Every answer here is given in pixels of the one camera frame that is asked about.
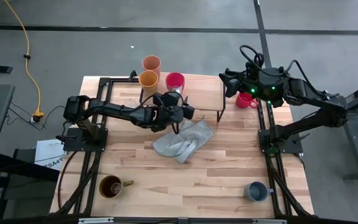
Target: red mug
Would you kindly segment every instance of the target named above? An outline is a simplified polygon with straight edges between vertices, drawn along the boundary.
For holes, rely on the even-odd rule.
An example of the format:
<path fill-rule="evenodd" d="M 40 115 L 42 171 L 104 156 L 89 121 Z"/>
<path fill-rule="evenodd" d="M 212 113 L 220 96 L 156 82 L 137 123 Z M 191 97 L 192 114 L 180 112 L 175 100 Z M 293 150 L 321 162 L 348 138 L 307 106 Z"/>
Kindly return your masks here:
<path fill-rule="evenodd" d="M 171 72 L 165 78 L 168 91 L 176 91 L 182 93 L 185 88 L 185 77 L 179 72 Z"/>
<path fill-rule="evenodd" d="M 253 99 L 252 95 L 249 93 L 239 93 L 237 95 L 236 105 L 239 108 L 247 108 L 249 106 L 251 108 L 256 108 L 258 107 L 258 101 L 256 101 L 256 99 Z"/>

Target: gray cloth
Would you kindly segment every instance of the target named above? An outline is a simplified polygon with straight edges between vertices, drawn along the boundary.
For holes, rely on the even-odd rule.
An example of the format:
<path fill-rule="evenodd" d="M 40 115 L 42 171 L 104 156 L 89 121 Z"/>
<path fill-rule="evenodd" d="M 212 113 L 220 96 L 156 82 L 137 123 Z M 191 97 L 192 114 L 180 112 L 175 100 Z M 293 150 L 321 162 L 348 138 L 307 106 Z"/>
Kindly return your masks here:
<path fill-rule="evenodd" d="M 185 121 L 179 131 L 162 136 L 153 142 L 152 146 L 161 156 L 174 157 L 178 162 L 184 163 L 186 160 L 211 139 L 213 132 L 204 120 L 194 124 Z"/>

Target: orange cup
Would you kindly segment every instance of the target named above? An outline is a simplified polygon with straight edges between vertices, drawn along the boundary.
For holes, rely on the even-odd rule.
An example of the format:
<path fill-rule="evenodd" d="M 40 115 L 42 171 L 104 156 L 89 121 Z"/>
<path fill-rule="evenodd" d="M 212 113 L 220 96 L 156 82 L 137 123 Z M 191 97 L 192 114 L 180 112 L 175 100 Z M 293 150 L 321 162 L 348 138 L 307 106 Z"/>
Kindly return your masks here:
<path fill-rule="evenodd" d="M 144 70 L 150 70 L 157 74 L 160 78 L 161 73 L 161 61 L 157 56 L 149 55 L 142 61 L 142 66 Z"/>
<path fill-rule="evenodd" d="M 139 76 L 139 83 L 142 85 L 144 95 L 151 96 L 157 92 L 158 76 L 153 71 L 144 71 Z"/>

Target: white paper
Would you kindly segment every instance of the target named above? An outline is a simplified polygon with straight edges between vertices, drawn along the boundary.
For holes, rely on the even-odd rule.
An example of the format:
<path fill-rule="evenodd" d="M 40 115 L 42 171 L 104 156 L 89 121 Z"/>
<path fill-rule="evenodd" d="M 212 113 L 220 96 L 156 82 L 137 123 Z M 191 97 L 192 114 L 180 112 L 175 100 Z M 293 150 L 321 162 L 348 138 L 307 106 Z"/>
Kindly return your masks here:
<path fill-rule="evenodd" d="M 65 155 L 65 151 L 63 151 L 63 145 L 61 143 L 62 142 L 57 139 L 37 141 L 37 149 L 35 150 L 35 161 L 38 162 L 35 162 L 35 164 L 52 168 L 55 170 L 60 170 L 60 168 L 62 167 L 63 155 Z"/>

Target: gray floor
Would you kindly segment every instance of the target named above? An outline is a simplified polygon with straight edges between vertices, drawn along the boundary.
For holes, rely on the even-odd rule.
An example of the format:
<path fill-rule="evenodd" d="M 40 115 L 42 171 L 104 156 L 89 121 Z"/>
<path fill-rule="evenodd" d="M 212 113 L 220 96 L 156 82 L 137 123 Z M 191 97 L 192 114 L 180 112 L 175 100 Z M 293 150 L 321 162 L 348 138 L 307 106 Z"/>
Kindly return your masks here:
<path fill-rule="evenodd" d="M 193 27 L 257 29 L 253 0 L 11 0 L 27 25 Z M 358 0 L 260 0 L 266 29 L 358 30 Z M 16 24 L 0 1 L 0 24 Z M 162 59 L 162 70 L 218 75 L 226 67 L 244 68 L 238 51 L 248 44 L 261 51 L 259 34 L 174 32 L 29 32 L 30 72 L 42 91 L 48 113 L 78 94 L 85 75 L 128 75 L 141 71 L 149 54 Z M 298 59 L 313 85 L 344 96 L 358 88 L 358 35 L 268 35 L 273 66 L 286 67 Z M 16 86 L 13 101 L 33 112 L 35 86 L 24 70 L 25 38 L 21 31 L 0 30 L 0 65 L 14 67 L 0 83 Z M 293 69 L 293 76 L 300 74 Z M 314 111 L 292 107 L 294 120 Z M 31 148 L 62 130 L 62 111 L 52 114 L 47 130 L 15 122 L 4 126 L 0 152 Z M 306 175 L 315 213 L 321 217 L 358 221 L 358 181 L 342 176 L 356 163 L 342 128 L 317 128 L 303 142 Z"/>

